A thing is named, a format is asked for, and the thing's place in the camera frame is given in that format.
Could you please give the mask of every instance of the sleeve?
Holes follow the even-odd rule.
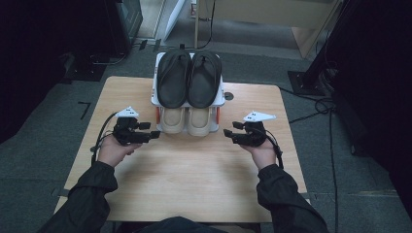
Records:
[[[104,195],[118,188],[114,174],[110,165],[95,162],[38,232],[99,232],[110,212]]]
[[[273,164],[258,177],[257,200],[270,211],[274,232],[328,232],[321,215],[297,192],[291,175]]]

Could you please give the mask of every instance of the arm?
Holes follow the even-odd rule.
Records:
[[[115,167],[141,145],[104,139],[98,159],[70,190],[67,201],[38,232],[99,232],[110,212],[104,195],[118,188]]]
[[[297,192],[293,177],[276,165],[270,142],[241,147],[251,153],[259,169],[257,200],[270,211],[275,232],[328,232],[324,219]]]

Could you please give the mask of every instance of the black slide sandal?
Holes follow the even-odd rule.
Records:
[[[161,106],[176,109],[185,103],[190,68],[190,54],[185,50],[170,50],[160,58],[156,92]]]
[[[188,102],[194,108],[208,108],[215,101],[219,90],[221,60],[209,51],[200,51],[193,56],[192,63]]]

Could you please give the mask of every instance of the beige sneaker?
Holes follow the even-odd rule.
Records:
[[[209,134],[212,108],[189,108],[188,133],[192,136],[204,137]]]
[[[161,108],[160,126],[164,133],[177,134],[182,132],[185,127],[185,108]]]

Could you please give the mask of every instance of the hand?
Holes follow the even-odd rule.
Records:
[[[103,139],[103,143],[100,147],[97,161],[109,164],[112,167],[116,167],[123,161],[126,155],[130,155],[134,150],[142,147],[141,144],[130,144],[128,146],[122,146],[115,136],[109,135]]]
[[[276,164],[275,150],[273,149],[272,143],[270,143],[268,139],[266,139],[266,141],[264,141],[264,143],[257,148],[243,145],[240,145],[240,147],[247,150],[252,155],[252,159],[259,170],[271,164]]]

